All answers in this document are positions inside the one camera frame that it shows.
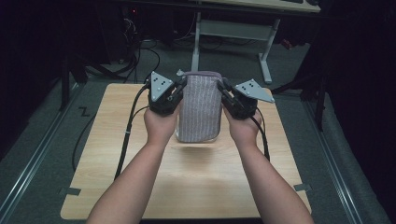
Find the black tape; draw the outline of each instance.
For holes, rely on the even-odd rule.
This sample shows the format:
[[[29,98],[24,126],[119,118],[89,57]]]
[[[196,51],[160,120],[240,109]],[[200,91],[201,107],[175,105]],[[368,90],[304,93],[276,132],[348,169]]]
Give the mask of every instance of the black tape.
[[[311,186],[309,184],[299,184],[299,185],[294,185],[294,189],[296,191],[301,191],[301,190],[305,190],[305,192],[311,190]]]
[[[73,189],[73,188],[61,188],[61,190],[59,190],[59,194],[60,195],[76,195],[78,196],[79,193],[81,192],[81,189]]]

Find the wooden table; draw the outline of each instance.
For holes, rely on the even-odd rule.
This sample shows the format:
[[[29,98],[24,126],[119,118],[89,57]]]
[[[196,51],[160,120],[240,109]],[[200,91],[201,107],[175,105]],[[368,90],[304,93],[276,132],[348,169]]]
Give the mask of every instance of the wooden table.
[[[264,7],[279,10],[319,13],[320,7],[309,5],[306,0],[302,3],[293,3],[283,0],[199,0],[208,3],[238,5],[243,7]]]
[[[66,195],[62,218],[87,218],[113,182],[132,102],[140,88],[136,84],[108,85],[70,185],[81,191]],[[147,105],[148,93],[141,95],[136,110]],[[291,186],[302,184],[276,105],[259,102],[259,108],[265,117],[271,163]],[[141,112],[133,122],[124,166],[146,139]],[[305,192],[298,194],[310,209]],[[143,218],[233,217],[259,217],[259,213],[223,115],[213,143],[181,144],[171,138]]]

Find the metal rail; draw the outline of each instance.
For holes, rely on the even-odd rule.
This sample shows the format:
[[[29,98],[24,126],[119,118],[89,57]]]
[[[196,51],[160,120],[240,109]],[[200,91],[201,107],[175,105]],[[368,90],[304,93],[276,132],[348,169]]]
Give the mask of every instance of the metal rail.
[[[318,140],[323,149],[324,159],[326,161],[326,165],[329,168],[330,176],[332,177],[332,182],[334,183],[335,189],[340,197],[341,204],[344,206],[346,211],[346,215],[349,219],[349,223],[361,224],[363,223],[361,220],[361,215],[359,214],[358,208],[356,207],[352,194],[350,193],[349,187],[347,186],[346,181],[344,180],[340,170],[338,169],[337,163],[332,155],[332,150],[327,144],[326,138],[318,129],[317,124],[315,123],[315,112],[312,108],[312,105],[309,102],[303,102],[304,109],[306,113],[311,117],[309,119],[312,127],[314,128]]]
[[[63,110],[58,112],[55,120],[51,123],[46,133],[44,134],[43,139],[37,146],[32,158],[23,169],[7,198],[3,201],[0,207],[0,223],[7,223],[8,220],[11,218],[14,209],[18,205],[21,197],[23,196],[30,182],[34,178],[35,173],[40,167],[41,162],[46,157],[47,152],[50,150],[49,145],[52,141],[53,136],[59,129],[62,121],[64,120],[64,116],[67,114],[70,108],[70,105],[80,94],[82,88],[83,87],[81,85],[74,85],[74,87],[72,88],[72,97],[69,104]]]

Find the fabric pouch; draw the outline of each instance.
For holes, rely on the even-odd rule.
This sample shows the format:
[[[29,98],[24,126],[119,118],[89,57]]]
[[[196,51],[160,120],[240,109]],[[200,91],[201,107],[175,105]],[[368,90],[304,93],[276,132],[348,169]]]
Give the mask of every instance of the fabric pouch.
[[[221,122],[221,92],[217,72],[186,72],[187,85],[183,89],[183,104],[177,121],[177,140],[198,143],[215,140]]]

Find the desk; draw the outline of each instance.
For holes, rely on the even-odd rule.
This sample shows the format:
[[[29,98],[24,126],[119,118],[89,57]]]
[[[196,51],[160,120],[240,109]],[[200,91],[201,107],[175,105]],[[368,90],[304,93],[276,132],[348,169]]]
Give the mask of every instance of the desk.
[[[276,10],[292,10],[300,12],[314,12],[319,13],[320,8],[318,6],[311,6],[306,1],[301,4],[292,3],[281,0],[200,0],[202,2],[213,3],[213,4],[226,4],[226,5],[237,5],[243,7],[262,7],[271,8]],[[201,20],[201,13],[197,14],[196,28],[195,28],[195,45],[192,54],[191,71],[198,71],[199,69],[199,41],[201,35],[218,35],[224,37],[233,38],[245,38],[253,40],[265,41],[266,45],[263,52],[259,54],[259,62],[262,68],[262,76],[266,84],[272,83],[270,71],[268,69],[267,57],[270,48],[274,42],[276,31],[280,19],[277,18],[272,26],[268,25],[256,25],[256,24],[245,24],[238,22],[228,21],[212,21],[212,20]]]
[[[81,191],[78,196],[66,195],[62,218],[87,218],[113,182],[126,123],[140,88],[136,84],[110,84],[106,88],[70,185]],[[136,110],[147,103],[147,96],[142,94]],[[271,163],[291,186],[302,184],[276,105],[259,102],[259,108],[265,117]],[[146,138],[141,112],[134,119],[124,166]],[[310,210],[305,192],[298,194]],[[259,213],[229,135],[228,121],[222,116],[221,131],[213,143],[181,144],[174,136],[171,138],[143,218],[233,217],[259,217]]]

